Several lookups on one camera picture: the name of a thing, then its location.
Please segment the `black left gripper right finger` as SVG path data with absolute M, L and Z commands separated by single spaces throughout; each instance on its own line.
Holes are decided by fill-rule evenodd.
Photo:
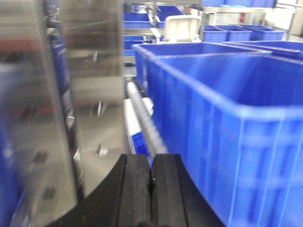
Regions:
M 158 154 L 151 169 L 151 218 L 157 227 L 223 227 L 180 155 Z

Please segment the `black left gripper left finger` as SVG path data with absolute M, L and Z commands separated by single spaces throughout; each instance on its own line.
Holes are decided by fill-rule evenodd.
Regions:
M 145 227 L 151 224 L 150 166 L 122 154 L 106 178 L 51 227 Z

